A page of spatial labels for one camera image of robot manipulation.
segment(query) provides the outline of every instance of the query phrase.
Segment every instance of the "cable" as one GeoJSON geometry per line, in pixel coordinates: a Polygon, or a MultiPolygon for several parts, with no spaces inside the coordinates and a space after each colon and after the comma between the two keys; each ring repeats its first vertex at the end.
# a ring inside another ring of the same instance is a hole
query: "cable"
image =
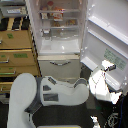
{"type": "Polygon", "coordinates": [[[124,97],[123,97],[123,99],[122,99],[122,103],[121,103],[121,116],[120,116],[120,122],[119,122],[119,126],[118,126],[118,128],[120,128],[121,121],[122,121],[122,108],[123,108],[123,102],[124,102],[124,97]]]}

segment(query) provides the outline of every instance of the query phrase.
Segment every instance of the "white refrigerator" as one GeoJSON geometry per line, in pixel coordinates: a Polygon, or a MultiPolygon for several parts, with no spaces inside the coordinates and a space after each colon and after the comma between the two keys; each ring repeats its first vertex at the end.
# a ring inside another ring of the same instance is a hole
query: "white refrigerator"
{"type": "Polygon", "coordinates": [[[106,83],[128,90],[127,0],[26,0],[42,76],[75,82],[81,63],[91,71],[116,65],[106,83]]]}

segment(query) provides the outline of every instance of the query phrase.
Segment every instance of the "white robot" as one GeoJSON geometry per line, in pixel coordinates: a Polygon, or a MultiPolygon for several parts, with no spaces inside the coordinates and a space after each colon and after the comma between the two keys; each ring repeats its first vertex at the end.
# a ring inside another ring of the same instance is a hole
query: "white robot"
{"type": "Polygon", "coordinates": [[[98,100],[116,104],[119,96],[126,94],[127,89],[110,93],[105,72],[115,70],[116,66],[108,62],[106,66],[103,65],[91,73],[89,84],[83,78],[69,84],[51,76],[35,78],[29,73],[19,75],[10,92],[7,128],[35,128],[32,116],[42,105],[80,105],[88,99],[89,89],[98,100]]]}
{"type": "Polygon", "coordinates": [[[10,92],[7,128],[35,128],[32,116],[42,104],[73,106],[84,103],[89,96],[86,85],[84,79],[69,84],[50,76],[35,79],[29,73],[19,75],[10,92]]]}

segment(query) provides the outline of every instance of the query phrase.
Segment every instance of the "floor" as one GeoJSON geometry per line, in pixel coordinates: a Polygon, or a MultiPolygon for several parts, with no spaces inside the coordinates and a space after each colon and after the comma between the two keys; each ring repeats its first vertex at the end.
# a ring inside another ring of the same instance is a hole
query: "floor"
{"type": "MultiPolygon", "coordinates": [[[[82,67],[81,77],[88,79],[89,75],[90,70],[82,67]]],[[[79,125],[82,128],[93,128],[94,124],[90,116],[97,116],[101,128],[104,128],[111,109],[106,109],[106,113],[104,113],[103,108],[108,106],[103,107],[103,105],[90,94],[88,100],[82,105],[74,107],[43,106],[33,115],[33,122],[36,126],[79,125]]],[[[8,105],[0,103],[0,128],[7,128],[7,118],[8,105]]]]}

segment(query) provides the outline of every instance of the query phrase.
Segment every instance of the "cabinet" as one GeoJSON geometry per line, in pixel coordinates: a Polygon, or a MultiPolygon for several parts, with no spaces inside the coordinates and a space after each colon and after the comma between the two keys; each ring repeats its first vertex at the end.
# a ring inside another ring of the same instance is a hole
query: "cabinet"
{"type": "Polygon", "coordinates": [[[9,18],[8,29],[0,31],[0,94],[9,93],[13,80],[21,73],[40,76],[30,28],[12,31],[12,21],[14,18],[9,18]]]}

